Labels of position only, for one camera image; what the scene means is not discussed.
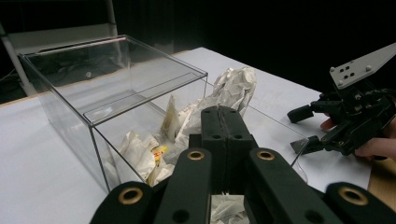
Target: gray metal plate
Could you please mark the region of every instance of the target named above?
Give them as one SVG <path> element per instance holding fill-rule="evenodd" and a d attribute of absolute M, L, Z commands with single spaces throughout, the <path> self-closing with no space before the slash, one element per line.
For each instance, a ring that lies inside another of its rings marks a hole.
<path fill-rule="evenodd" d="M 330 69 L 332 80 L 339 90 L 360 81 L 387 63 L 396 54 L 396 43 L 366 54 L 356 60 Z"/>

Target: human hand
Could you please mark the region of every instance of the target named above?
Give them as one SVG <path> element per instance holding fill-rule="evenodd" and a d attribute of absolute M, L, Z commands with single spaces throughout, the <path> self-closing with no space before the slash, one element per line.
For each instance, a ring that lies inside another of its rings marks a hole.
<path fill-rule="evenodd" d="M 320 124 L 324 131 L 331 129 L 335 124 L 327 119 Z M 385 138 L 372 138 L 355 150 L 355 155 L 371 161 L 375 156 L 391 158 L 396 161 L 396 118 L 384 129 Z"/>

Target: black background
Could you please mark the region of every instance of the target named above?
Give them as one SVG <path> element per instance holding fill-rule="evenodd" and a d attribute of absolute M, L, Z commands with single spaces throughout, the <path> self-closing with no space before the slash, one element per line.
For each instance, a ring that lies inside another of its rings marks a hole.
<path fill-rule="evenodd" d="M 396 42 L 391 1 L 113 0 L 119 35 L 174 52 L 205 47 L 317 91 L 331 66 Z M 107 22 L 105 1 L 0 1 L 7 33 Z M 13 66 L 1 46 L 1 76 Z M 394 88 L 395 60 L 370 77 Z"/>

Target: white crumpled paper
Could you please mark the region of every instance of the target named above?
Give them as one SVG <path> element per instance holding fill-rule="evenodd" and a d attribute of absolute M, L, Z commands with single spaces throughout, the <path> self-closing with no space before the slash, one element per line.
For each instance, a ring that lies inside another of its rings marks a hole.
<path fill-rule="evenodd" d="M 178 155 L 189 146 L 189 136 L 201 133 L 201 111 L 210 106 L 223 105 L 237 110 L 243 117 L 248 103 L 256 89 L 257 79 L 254 68 L 244 66 L 239 69 L 228 68 L 215 81 L 212 94 L 187 106 L 179 112 L 183 114 L 182 123 L 175 139 L 174 150 L 163 155 L 163 159 L 176 164 Z"/>
<path fill-rule="evenodd" d="M 148 176 L 148 184 L 152 187 L 157 185 L 170 176 L 174 169 L 175 166 L 173 164 L 166 164 L 166 162 L 160 158 L 159 164 L 154 167 L 153 171 Z"/>
<path fill-rule="evenodd" d="M 147 179 L 155 167 L 155 159 L 151 150 L 158 145 L 159 143 L 152 135 L 142 141 L 137 134 L 130 131 L 125 134 L 122 144 L 117 147 L 117 151 L 135 168 L 142 178 Z"/>
<path fill-rule="evenodd" d="M 168 107 L 166 108 L 165 118 L 163 119 L 163 125 L 161 126 L 161 132 L 171 143 L 175 143 L 175 138 L 179 130 L 180 120 L 175 106 L 175 96 L 171 95 Z"/>
<path fill-rule="evenodd" d="M 243 195 L 212 195 L 211 224 L 248 224 Z"/>

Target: clear plastic box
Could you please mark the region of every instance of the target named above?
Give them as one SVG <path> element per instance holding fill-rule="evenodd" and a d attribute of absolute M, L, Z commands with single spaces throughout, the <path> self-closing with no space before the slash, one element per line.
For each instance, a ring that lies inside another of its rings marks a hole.
<path fill-rule="evenodd" d="M 50 123 L 108 191 L 145 181 L 117 151 L 125 134 L 158 133 L 171 95 L 178 110 L 205 97 L 207 72 L 125 35 L 20 59 Z"/>

